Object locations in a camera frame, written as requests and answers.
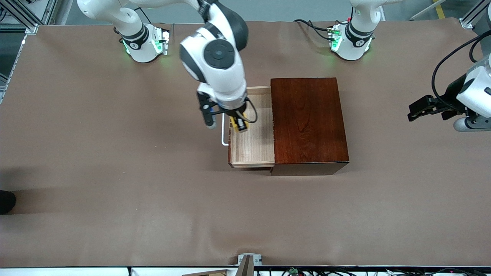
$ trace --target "open drawer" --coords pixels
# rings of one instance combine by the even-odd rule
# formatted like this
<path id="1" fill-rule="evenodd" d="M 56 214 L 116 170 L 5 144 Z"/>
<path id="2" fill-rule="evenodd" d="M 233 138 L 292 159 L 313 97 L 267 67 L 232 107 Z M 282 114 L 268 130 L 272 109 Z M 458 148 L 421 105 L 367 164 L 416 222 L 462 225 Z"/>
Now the open drawer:
<path id="1" fill-rule="evenodd" d="M 230 166 L 330 175 L 349 162 L 336 78 L 272 79 L 247 93 L 258 120 L 244 133 L 230 126 Z M 255 117 L 250 107 L 245 114 Z"/>

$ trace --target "wood grain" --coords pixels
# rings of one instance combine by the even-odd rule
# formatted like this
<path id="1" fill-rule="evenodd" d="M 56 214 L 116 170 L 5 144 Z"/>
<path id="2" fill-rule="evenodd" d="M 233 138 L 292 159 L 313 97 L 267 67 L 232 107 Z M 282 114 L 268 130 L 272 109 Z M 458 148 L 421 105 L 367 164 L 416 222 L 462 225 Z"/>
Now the wood grain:
<path id="1" fill-rule="evenodd" d="M 259 119 L 249 124 L 249 130 L 236 133 L 230 128 L 229 164 L 232 167 L 272 167 L 274 165 L 273 110 L 269 86 L 250 87 L 249 99 L 256 106 Z M 248 118 L 255 117 L 249 105 L 245 111 Z"/>
<path id="2" fill-rule="evenodd" d="M 336 78 L 271 79 L 274 163 L 348 162 Z"/>

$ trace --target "table surface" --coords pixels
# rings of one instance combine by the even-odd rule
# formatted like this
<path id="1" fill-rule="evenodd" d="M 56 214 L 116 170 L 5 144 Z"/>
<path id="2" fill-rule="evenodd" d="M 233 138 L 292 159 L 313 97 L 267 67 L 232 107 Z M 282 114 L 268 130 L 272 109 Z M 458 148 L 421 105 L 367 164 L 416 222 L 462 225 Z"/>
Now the table surface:
<path id="1" fill-rule="evenodd" d="M 489 265 L 491 138 L 408 105 L 474 37 L 456 19 L 382 22 L 354 62 L 297 23 L 249 22 L 249 86 L 337 77 L 350 163 L 333 176 L 231 169 L 177 42 L 133 62 L 111 26 L 41 26 L 0 108 L 0 266 Z M 465 73 L 445 63 L 440 92 Z"/>

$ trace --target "yellow tape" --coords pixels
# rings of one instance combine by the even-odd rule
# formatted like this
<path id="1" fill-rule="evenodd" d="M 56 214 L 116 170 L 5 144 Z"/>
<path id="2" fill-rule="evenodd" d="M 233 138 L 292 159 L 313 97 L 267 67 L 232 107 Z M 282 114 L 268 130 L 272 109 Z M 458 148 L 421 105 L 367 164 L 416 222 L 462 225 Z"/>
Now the yellow tape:
<path id="1" fill-rule="evenodd" d="M 443 19 L 445 18 L 445 14 L 443 13 L 443 9 L 441 8 L 441 5 L 438 5 L 435 7 L 436 9 L 436 14 L 438 15 L 438 18 Z"/>

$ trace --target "brown table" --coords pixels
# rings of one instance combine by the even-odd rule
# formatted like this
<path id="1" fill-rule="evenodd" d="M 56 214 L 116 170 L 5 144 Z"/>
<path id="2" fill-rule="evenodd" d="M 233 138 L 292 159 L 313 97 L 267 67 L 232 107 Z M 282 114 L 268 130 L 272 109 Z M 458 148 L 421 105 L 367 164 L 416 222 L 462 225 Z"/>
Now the brown table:
<path id="1" fill-rule="evenodd" d="M 196 25 L 179 25 L 175 39 Z M 491 138 L 408 105 L 475 36 L 456 19 L 382 22 L 342 61 L 297 23 L 250 22 L 249 86 L 337 77 L 350 163 L 334 176 L 233 170 L 173 55 L 127 56 L 111 26 L 41 26 L 0 108 L 0 266 L 489 265 Z M 437 87 L 465 73 L 464 50 Z"/>

